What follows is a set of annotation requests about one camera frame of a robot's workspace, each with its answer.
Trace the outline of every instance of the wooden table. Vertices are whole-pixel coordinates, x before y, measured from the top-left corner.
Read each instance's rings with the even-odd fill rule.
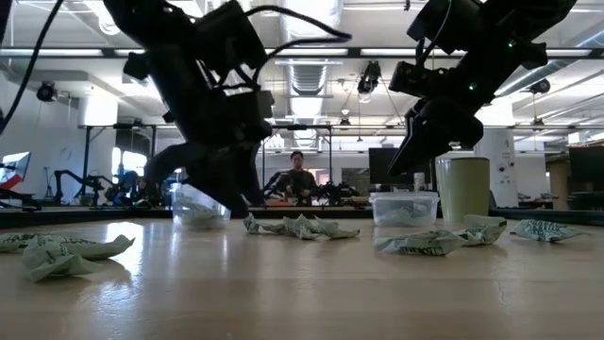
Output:
[[[563,244],[509,236],[446,258],[352,240],[247,235],[241,221],[198,231],[167,221],[53,231],[136,237],[85,277],[31,283],[0,255],[3,339],[602,339],[604,229]]]

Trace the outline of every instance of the white pillar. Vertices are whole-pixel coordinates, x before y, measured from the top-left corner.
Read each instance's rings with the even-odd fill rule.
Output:
[[[80,123],[86,126],[110,126],[117,123],[118,101],[114,95],[95,95],[80,98]],[[115,130],[94,129],[91,133],[93,140],[90,145],[88,160],[88,175],[102,175],[112,179],[112,151],[115,147]],[[100,203],[105,198],[101,195]]]
[[[513,132],[510,129],[485,129],[484,136],[474,148],[477,157],[491,163],[491,191],[498,207],[518,206],[515,178]]]

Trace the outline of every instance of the security camera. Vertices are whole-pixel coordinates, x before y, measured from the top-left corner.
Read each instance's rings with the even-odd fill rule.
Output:
[[[532,94],[547,94],[551,89],[551,84],[547,79],[541,79],[528,87],[528,91]]]
[[[36,97],[44,103],[57,101],[57,89],[54,81],[43,81],[41,87],[36,92]]]

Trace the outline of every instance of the crumpled paper towel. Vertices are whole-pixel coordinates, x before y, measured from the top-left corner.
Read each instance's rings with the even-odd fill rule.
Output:
[[[119,255],[132,246],[135,240],[128,240],[124,235],[120,235],[113,242],[103,244],[49,233],[5,233],[0,234],[0,252],[22,252],[36,237],[41,237],[47,242],[59,243],[70,253],[92,261],[106,260]]]
[[[522,220],[512,230],[511,234],[533,241],[553,243],[579,235],[589,235],[590,233],[554,222]]]
[[[223,216],[217,211],[206,207],[203,204],[195,202],[187,196],[179,196],[176,199],[176,204],[182,208],[180,211],[180,219],[182,224],[199,227],[201,229],[221,228]]]
[[[297,219],[293,220],[288,217],[283,217],[283,224],[285,225],[285,230],[300,240],[314,240],[317,237],[321,236],[319,233],[314,233],[317,231],[308,218],[304,217],[304,215],[298,216]]]
[[[399,209],[386,212],[378,218],[381,227],[401,227],[401,226],[424,226],[434,223],[432,217],[432,205],[435,204],[431,199],[418,199],[406,204]]]
[[[314,218],[317,221],[317,224],[318,224],[317,227],[320,229],[320,232],[332,240],[353,238],[353,237],[359,236],[359,234],[361,233],[360,229],[343,230],[343,229],[340,229],[338,222],[324,221],[317,216],[314,216]]]
[[[314,240],[321,235],[336,240],[343,238],[351,238],[358,236],[360,230],[343,230],[339,228],[337,222],[328,222],[316,218],[317,224],[313,225],[312,222],[304,215],[300,215],[297,219],[293,220],[288,217],[283,217],[283,223],[271,225],[267,223],[260,223],[256,221],[254,215],[250,213],[244,220],[243,225],[247,229],[248,233],[259,234],[260,228],[263,230],[286,236],[294,236],[301,240]]]
[[[23,252],[23,265],[34,282],[51,275],[91,274],[101,267],[72,254],[67,246],[46,235],[36,235],[30,240]]]
[[[464,247],[492,245],[508,227],[508,222],[503,217],[478,215],[464,216],[463,224],[465,230],[458,235],[467,240],[467,243],[463,245]]]
[[[465,245],[466,241],[449,230],[422,231],[399,237],[378,237],[377,251],[409,255],[444,256]]]

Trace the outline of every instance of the black shirt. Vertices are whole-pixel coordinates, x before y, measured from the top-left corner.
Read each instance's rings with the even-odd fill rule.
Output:
[[[312,190],[317,186],[314,181],[314,176],[306,170],[297,171],[292,169],[288,171],[287,174],[290,179],[292,179],[292,190],[294,191],[294,194],[299,194],[303,190]]]
[[[306,170],[290,170],[287,172],[290,181],[292,182],[292,192],[294,195],[298,196],[304,190],[310,190],[310,195],[308,197],[304,197],[301,202],[298,202],[299,205],[312,205],[312,190],[316,188],[317,184],[314,181],[314,176],[306,171]]]

